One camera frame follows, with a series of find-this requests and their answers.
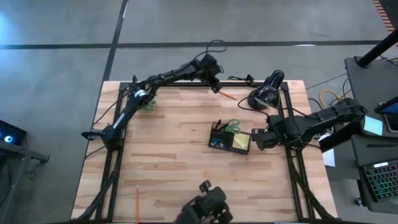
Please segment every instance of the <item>keyboard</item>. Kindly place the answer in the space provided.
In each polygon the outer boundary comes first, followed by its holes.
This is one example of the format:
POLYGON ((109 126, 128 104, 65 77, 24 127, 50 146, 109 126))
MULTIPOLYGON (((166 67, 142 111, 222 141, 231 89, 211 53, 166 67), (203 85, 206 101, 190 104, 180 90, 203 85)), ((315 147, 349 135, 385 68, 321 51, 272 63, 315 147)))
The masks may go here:
POLYGON ((375 202, 398 198, 398 159, 363 166, 363 171, 375 202))

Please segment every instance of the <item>butcher block tabletop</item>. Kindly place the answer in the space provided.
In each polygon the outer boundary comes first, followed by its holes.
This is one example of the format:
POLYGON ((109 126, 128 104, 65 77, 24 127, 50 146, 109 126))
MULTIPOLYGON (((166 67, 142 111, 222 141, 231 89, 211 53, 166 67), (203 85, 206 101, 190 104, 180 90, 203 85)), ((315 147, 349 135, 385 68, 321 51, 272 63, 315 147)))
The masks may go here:
MULTIPOLYGON (((304 82, 286 82, 293 107, 310 114, 304 82)), ((104 82, 96 119, 116 101, 119 84, 104 82)), ((251 90, 248 86, 221 89, 239 100, 251 90)), ((205 180, 224 190, 234 217, 232 222, 297 221, 284 147, 260 151, 252 142, 246 156, 208 147, 211 124, 219 119, 239 119, 241 131, 247 133, 252 128, 267 126, 264 114, 239 109, 237 104, 237 100, 214 94, 205 86, 159 88, 155 110, 139 111, 128 123, 113 221, 136 221, 136 185, 139 184, 139 221, 173 222, 187 202, 201 195, 198 187, 205 180)), ((249 107, 246 100, 241 106, 249 107)), ((264 111, 278 114, 275 109, 264 111)), ((103 129, 112 123, 113 117, 114 108, 94 128, 103 129)), ((90 141, 87 154, 101 146, 101 140, 90 141)), ((102 149, 85 160, 72 218, 81 215, 98 193, 105 158, 106 149, 102 149)), ((303 150, 303 158, 311 191, 336 217, 321 151, 308 146, 303 150)), ((110 190, 105 198, 103 217, 108 211, 109 196, 110 190)), ((307 217, 302 192, 300 198, 307 217)))

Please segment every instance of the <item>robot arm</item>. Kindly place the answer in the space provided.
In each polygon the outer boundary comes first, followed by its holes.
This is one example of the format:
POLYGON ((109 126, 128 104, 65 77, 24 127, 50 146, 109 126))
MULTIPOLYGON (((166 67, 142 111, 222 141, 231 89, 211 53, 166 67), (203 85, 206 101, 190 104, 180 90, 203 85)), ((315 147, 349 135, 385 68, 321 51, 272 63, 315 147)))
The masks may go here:
POLYGON ((252 140, 260 150, 277 144, 303 149, 312 137, 339 124, 360 121, 367 113, 366 108, 356 100, 344 99, 335 106, 312 113, 308 116, 293 116, 282 119, 271 115, 267 120, 268 129, 252 129, 252 140))
POLYGON ((151 76, 143 82, 133 82, 130 90, 130 97, 126 107, 119 115, 119 118, 103 130, 91 130, 81 135, 87 139, 93 139, 94 136, 100 137, 107 149, 118 147, 120 145, 120 140, 117 136, 122 128, 125 127, 139 108, 148 104, 155 97, 159 87, 178 80, 192 81, 198 79, 203 83, 209 84, 213 92, 217 93, 222 86, 215 76, 221 71, 221 67, 217 64, 217 60, 210 54, 206 54, 201 61, 195 59, 176 70, 151 76))

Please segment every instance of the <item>gray concrete floor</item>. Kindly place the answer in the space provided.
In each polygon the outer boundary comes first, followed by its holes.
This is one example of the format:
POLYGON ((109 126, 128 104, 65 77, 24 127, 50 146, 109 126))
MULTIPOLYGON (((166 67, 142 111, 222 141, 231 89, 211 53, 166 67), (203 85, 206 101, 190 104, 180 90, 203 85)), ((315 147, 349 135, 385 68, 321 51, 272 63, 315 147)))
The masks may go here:
MULTIPOLYGON (((1 44, 109 44, 122 0, 0 1, 1 44)), ((130 0, 120 43, 380 40, 388 34, 371 0, 130 0)), ((230 47, 215 54, 225 73, 263 80, 281 69, 286 79, 312 86, 345 73, 346 57, 372 46, 230 47)), ((118 49, 110 80, 130 80, 173 69, 203 49, 118 49)), ((70 218, 108 49, 0 50, 0 119, 28 131, 31 149, 51 154, 37 177, 24 181, 15 223, 70 218)), ((398 55, 394 47, 385 53, 398 55)), ((346 77, 308 91, 337 91, 346 77)), ((332 96, 326 96, 329 103, 332 96)), ((313 111, 317 105, 311 103, 313 111)), ((331 179, 339 217, 394 223, 398 216, 353 204, 352 181, 331 179)))

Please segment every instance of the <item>computer monitor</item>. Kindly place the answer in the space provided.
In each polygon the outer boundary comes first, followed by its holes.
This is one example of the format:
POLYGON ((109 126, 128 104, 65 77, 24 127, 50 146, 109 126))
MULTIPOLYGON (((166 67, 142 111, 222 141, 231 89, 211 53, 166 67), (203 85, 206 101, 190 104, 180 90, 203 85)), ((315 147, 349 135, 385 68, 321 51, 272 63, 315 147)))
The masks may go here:
POLYGON ((379 114, 398 114, 398 96, 385 103, 380 103, 380 105, 374 109, 374 112, 379 114))

